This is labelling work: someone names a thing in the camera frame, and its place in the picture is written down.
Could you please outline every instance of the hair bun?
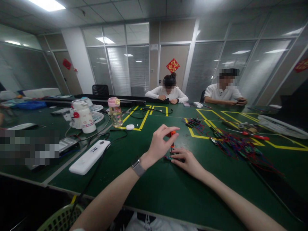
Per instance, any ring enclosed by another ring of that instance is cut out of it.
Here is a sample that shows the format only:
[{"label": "hair bun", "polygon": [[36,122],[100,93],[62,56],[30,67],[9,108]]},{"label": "hair bun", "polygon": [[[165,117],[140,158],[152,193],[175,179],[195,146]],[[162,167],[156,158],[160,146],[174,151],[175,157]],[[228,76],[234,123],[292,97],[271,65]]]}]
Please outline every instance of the hair bun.
[{"label": "hair bun", "polygon": [[172,72],[171,75],[170,75],[170,77],[171,77],[171,78],[175,78],[175,77],[176,77],[176,73],[175,73],[175,72]]}]

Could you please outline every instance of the sleeve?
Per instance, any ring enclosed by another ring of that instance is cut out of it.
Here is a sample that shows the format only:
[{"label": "sleeve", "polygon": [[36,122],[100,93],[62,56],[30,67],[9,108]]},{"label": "sleeve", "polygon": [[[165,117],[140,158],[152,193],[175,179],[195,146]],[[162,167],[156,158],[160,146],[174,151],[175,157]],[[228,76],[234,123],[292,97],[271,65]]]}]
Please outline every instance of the sleeve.
[{"label": "sleeve", "polygon": [[233,89],[233,92],[232,92],[232,98],[233,99],[238,99],[242,97],[240,91],[238,89]]},{"label": "sleeve", "polygon": [[177,94],[178,94],[177,98],[179,99],[179,103],[188,101],[188,97],[179,88],[177,88]]},{"label": "sleeve", "polygon": [[149,98],[158,99],[160,88],[161,87],[158,86],[158,87],[154,88],[153,90],[148,91],[147,93],[145,93],[145,96],[149,97]]},{"label": "sleeve", "polygon": [[212,96],[213,96],[213,89],[210,88],[210,86],[208,86],[206,88],[203,98],[206,97],[206,96],[208,96],[210,98],[212,98]]}]

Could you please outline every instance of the ceiling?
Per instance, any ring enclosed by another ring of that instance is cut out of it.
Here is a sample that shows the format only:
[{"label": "ceiling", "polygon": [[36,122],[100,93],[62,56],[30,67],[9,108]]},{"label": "ceiling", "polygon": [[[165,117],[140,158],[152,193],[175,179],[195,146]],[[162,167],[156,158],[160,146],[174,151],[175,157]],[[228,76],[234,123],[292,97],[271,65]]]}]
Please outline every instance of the ceiling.
[{"label": "ceiling", "polygon": [[28,0],[0,0],[0,23],[32,34],[62,28],[195,17],[210,12],[304,3],[307,0],[57,0],[65,10],[48,12]]}]

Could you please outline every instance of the blue tray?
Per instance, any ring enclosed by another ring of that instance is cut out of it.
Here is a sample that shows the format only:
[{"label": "blue tray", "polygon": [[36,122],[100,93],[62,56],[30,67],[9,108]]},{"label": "blue tray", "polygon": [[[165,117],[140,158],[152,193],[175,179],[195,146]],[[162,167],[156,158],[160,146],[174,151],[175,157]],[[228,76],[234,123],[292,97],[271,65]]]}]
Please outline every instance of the blue tray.
[{"label": "blue tray", "polygon": [[16,104],[18,108],[21,109],[28,109],[28,110],[34,110],[42,107],[47,107],[45,102],[42,101],[29,101],[29,102],[24,102],[20,104]]}]

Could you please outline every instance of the green basket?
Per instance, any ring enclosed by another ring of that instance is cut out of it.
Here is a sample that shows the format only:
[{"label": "green basket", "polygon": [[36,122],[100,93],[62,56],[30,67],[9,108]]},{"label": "green basket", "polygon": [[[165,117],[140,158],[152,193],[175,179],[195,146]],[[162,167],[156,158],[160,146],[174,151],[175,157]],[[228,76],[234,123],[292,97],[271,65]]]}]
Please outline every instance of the green basket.
[{"label": "green basket", "polygon": [[[67,205],[53,215],[51,215],[37,231],[66,231],[68,228],[68,219],[71,215],[74,204]],[[70,227],[74,224],[80,214],[83,212],[81,206],[76,205],[71,218]]]}]

